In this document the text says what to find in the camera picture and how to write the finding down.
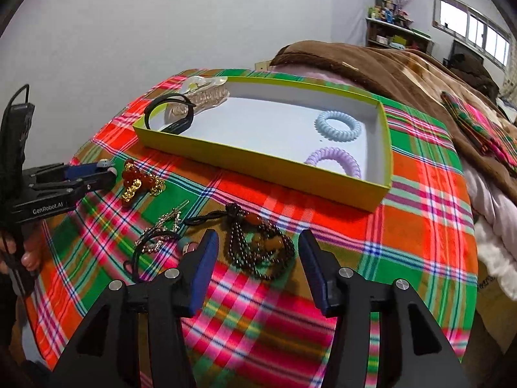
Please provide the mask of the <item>person's left hand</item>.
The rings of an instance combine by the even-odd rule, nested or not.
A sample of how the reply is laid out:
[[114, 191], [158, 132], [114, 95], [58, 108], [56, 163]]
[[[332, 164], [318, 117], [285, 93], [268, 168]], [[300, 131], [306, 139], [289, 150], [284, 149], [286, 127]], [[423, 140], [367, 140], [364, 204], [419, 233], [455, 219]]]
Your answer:
[[[25, 253], [21, 258], [21, 264], [29, 272], [36, 272], [41, 264], [43, 240], [41, 229], [33, 230], [24, 242]], [[17, 246], [11, 236], [1, 236], [1, 252], [11, 255], [16, 253]]]

